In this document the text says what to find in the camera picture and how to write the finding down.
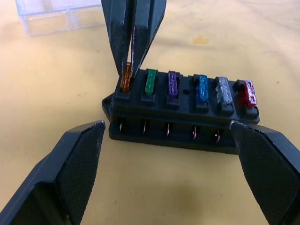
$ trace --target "green fuse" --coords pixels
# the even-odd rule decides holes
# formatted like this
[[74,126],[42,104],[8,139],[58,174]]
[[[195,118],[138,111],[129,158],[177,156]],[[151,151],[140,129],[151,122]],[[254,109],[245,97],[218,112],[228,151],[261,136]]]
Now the green fuse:
[[148,78],[145,86],[146,95],[150,96],[154,90],[154,82],[157,70],[149,69],[148,70]]

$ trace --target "textured grip surface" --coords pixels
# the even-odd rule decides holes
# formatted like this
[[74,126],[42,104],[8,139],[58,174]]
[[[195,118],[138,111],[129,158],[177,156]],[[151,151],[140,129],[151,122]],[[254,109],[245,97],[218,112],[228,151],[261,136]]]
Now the textured grip surface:
[[237,122],[231,131],[245,178],[267,221],[282,224],[300,192],[299,174],[265,133]]
[[102,122],[82,133],[57,177],[57,188],[72,224],[80,224],[92,191],[105,125]]

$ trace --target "purple fuse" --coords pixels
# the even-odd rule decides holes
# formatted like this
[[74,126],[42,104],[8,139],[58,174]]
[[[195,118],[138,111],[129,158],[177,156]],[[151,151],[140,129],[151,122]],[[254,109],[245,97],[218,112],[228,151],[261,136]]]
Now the purple fuse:
[[176,98],[178,94],[176,72],[169,71],[168,78],[168,96],[169,98]]

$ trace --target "tan tabletop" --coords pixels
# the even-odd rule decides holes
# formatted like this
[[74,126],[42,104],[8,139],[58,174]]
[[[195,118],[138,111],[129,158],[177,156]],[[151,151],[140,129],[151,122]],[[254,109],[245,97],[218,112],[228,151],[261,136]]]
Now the tan tabletop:
[[[261,125],[300,148],[300,4],[168,0],[142,68],[253,80]],[[62,134],[105,120],[118,76],[106,27],[26,37],[0,1],[0,210]],[[237,156],[111,140],[83,225],[266,225]]]

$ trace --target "red fuse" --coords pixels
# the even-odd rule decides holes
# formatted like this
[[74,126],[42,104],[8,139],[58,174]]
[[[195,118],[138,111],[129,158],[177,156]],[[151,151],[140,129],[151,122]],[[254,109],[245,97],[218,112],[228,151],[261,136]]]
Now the red fuse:
[[246,105],[248,108],[253,108],[257,105],[252,81],[247,80],[244,82],[244,90],[239,92],[239,97],[242,105]]

